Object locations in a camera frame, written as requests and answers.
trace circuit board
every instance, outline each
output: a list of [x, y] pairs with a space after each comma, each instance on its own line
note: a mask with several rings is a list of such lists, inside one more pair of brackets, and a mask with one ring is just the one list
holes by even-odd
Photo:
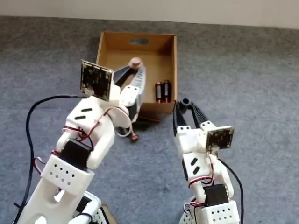
[[210, 151], [213, 146], [219, 149], [230, 148], [234, 135], [234, 128], [227, 127], [208, 131], [206, 137], [206, 149]]
[[109, 101], [113, 71], [82, 60], [81, 92]]

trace white wall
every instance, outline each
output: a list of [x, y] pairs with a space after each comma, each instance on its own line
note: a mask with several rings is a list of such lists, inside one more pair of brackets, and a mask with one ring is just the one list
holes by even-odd
[[0, 0], [0, 15], [299, 29], [299, 0]]

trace open cardboard box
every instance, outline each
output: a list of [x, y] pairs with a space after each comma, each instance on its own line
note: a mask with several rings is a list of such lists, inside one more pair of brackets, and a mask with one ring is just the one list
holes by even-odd
[[[104, 31], [101, 34], [97, 64], [117, 70], [139, 57], [146, 67], [146, 88], [140, 114], [162, 118], [171, 114], [177, 100], [177, 39], [171, 34], [135, 34]], [[155, 84], [171, 82], [171, 101], [157, 103]]]

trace battery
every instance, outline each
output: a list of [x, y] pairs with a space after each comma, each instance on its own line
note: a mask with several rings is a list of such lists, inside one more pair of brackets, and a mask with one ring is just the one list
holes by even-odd
[[171, 101], [171, 83], [169, 80], [163, 82], [163, 100], [166, 103]]
[[161, 89], [161, 83], [157, 82], [155, 84], [155, 89], [156, 89], [156, 102], [157, 103], [161, 103], [161, 99], [162, 99], [162, 89]]

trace floor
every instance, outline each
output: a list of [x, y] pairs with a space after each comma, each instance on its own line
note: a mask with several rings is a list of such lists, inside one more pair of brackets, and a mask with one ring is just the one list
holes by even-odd
[[[221, 158], [240, 177], [245, 224], [299, 223], [299, 31], [157, 21], [0, 17], [0, 223], [21, 202], [29, 168], [25, 119], [31, 105], [78, 94], [80, 60], [95, 62], [103, 30], [174, 33], [178, 96], [193, 100], [217, 126], [233, 125]], [[38, 107], [30, 124], [36, 155], [55, 148], [76, 100]], [[177, 224], [191, 195], [174, 145], [171, 117], [117, 138], [89, 191], [120, 224]], [[240, 206], [237, 182], [234, 199]], [[33, 187], [39, 176], [34, 174]]]

